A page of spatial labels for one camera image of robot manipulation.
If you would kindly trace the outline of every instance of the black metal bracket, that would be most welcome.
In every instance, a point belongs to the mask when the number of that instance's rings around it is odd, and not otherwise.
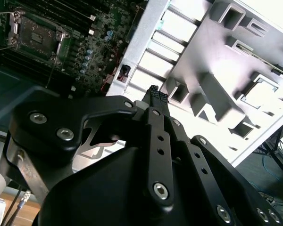
[[[6,158],[43,202],[40,225],[283,225],[204,137],[187,137],[167,104],[152,86],[136,104],[103,97],[19,105]],[[76,153],[120,139],[124,149],[73,174]]]

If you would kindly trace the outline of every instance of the mounting hole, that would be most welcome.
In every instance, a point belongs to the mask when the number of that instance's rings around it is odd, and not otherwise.
[[[159,140],[164,141],[164,138],[162,136],[157,136]]]
[[[131,104],[131,103],[129,103],[129,102],[125,102],[125,105],[127,106],[127,107],[133,107],[133,105]]]
[[[160,115],[160,113],[158,112],[158,111],[156,111],[156,110],[153,110],[153,113],[155,114],[155,115]]]
[[[162,149],[157,149],[157,152],[160,154],[160,155],[164,155],[165,154],[165,152],[162,150]]]
[[[205,168],[202,168],[201,171],[204,173],[204,174],[208,174],[207,170]]]

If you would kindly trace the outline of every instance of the ram slot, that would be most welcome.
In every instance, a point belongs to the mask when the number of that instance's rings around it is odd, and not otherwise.
[[[2,51],[0,65],[24,75],[44,87],[47,85],[52,71],[52,67],[9,49]],[[67,96],[74,81],[73,77],[54,70],[50,78],[49,89]]]

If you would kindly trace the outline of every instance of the screw head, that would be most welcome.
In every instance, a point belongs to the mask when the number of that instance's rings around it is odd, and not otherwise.
[[[13,38],[10,42],[11,42],[11,44],[13,44],[13,45],[14,45],[14,44],[16,44],[16,43],[17,43],[17,39]]]
[[[278,224],[280,223],[280,219],[278,218],[278,216],[274,212],[272,212],[271,210],[268,210],[268,213],[275,220],[275,222],[277,222]]]
[[[217,213],[225,223],[229,224],[231,222],[231,216],[222,206],[217,205]]]
[[[157,115],[157,116],[160,115],[160,113],[159,113],[158,111],[156,111],[156,110],[153,110],[153,113],[154,113],[155,115]]]
[[[29,116],[29,119],[36,124],[44,124],[47,122],[47,118],[44,114],[41,113],[32,113]]]
[[[133,105],[131,104],[131,103],[129,103],[129,102],[125,102],[125,105],[127,106],[127,107],[133,107]]]
[[[268,223],[268,217],[266,216],[266,214],[259,208],[257,208],[257,212],[259,216],[264,220],[264,222]]]
[[[19,12],[15,12],[15,13],[14,13],[14,18],[17,19],[17,18],[19,18],[19,17],[20,17],[20,13],[19,13]]]
[[[174,122],[177,126],[180,126],[180,125],[181,125],[180,122],[179,122],[178,120],[176,120],[176,119],[174,119],[173,122]]]
[[[162,200],[165,200],[168,198],[168,190],[166,189],[166,187],[161,184],[161,183],[155,183],[153,190],[155,192],[155,194]]]
[[[201,142],[201,143],[203,143],[204,145],[206,145],[206,144],[207,144],[207,142],[206,142],[206,140],[205,140],[205,139],[203,139],[203,138],[199,138],[199,140],[200,140],[200,142]]]
[[[70,129],[67,128],[60,128],[57,131],[57,136],[65,141],[70,141],[74,138],[74,133]]]

